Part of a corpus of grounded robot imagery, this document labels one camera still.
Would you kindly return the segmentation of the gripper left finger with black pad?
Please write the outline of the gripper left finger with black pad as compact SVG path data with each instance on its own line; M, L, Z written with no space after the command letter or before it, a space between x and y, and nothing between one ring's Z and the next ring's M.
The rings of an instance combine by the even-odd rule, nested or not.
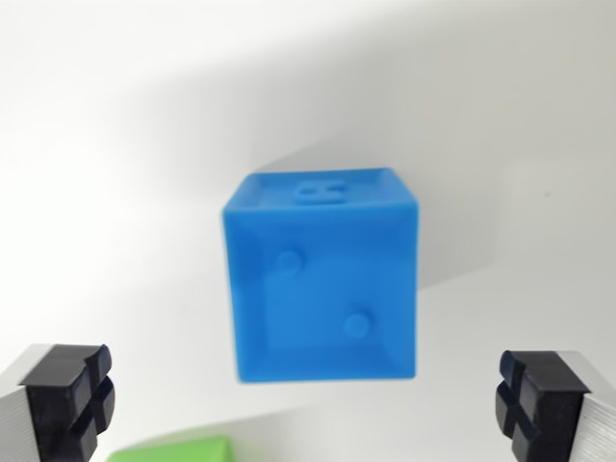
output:
M34 344L1 372L1 459L89 461L116 392L107 346Z

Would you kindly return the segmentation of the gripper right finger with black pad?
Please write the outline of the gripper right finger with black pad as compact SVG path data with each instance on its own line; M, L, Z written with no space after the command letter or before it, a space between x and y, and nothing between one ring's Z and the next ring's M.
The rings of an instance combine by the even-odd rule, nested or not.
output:
M505 351L496 418L517 460L613 461L615 387L576 351Z

